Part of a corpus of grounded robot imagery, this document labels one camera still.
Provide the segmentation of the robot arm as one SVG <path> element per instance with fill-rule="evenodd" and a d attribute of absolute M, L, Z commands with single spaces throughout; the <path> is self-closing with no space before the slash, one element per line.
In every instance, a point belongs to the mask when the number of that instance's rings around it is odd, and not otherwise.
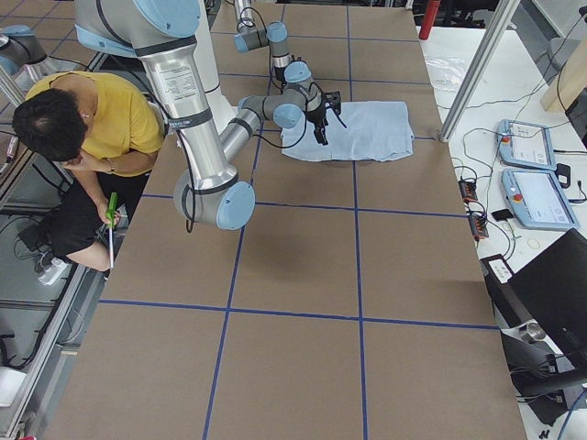
<path fill-rule="evenodd" d="M 318 143 L 327 143 L 327 111 L 338 115 L 338 92 L 325 92 L 308 65 L 294 59 L 284 23 L 241 29 L 243 50 L 267 47 L 282 90 L 249 96 L 232 111 L 219 89 L 205 6 L 201 1 L 77 1 L 75 27 L 86 48 L 137 58 L 155 100 L 184 150 L 187 169 L 174 190 L 176 209 L 189 224 L 240 229 L 250 219 L 255 192 L 232 160 L 261 124 L 292 128 L 306 120 Z"/>
<path fill-rule="evenodd" d="M 286 84 L 285 70 L 296 61 L 290 52 L 288 31 L 282 21 L 266 24 L 253 1 L 233 2 L 236 18 L 234 42 L 237 51 L 245 53 L 261 48 L 269 49 L 270 79 L 281 90 Z"/>

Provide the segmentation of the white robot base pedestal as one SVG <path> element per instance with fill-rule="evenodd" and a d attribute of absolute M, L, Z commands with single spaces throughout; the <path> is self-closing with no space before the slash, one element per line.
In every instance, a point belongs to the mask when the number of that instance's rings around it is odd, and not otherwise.
<path fill-rule="evenodd" d="M 199 26 L 194 35 L 196 38 L 195 64 L 204 88 L 205 97 L 212 111 L 216 130 L 221 133 L 236 115 L 236 108 L 230 104 L 221 89 L 216 57 L 205 12 L 201 14 Z"/>

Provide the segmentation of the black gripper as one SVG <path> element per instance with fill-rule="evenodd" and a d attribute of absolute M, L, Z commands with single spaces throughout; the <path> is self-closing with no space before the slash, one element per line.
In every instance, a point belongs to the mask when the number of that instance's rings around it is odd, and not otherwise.
<path fill-rule="evenodd" d="M 341 103 L 340 91 L 324 92 L 318 90 L 316 96 L 306 108 L 306 120 L 314 125 L 313 133 L 318 144 L 328 144 L 326 134 L 326 127 L 328 125 L 327 110 L 332 110 L 335 116 L 339 117 L 341 114 Z"/>

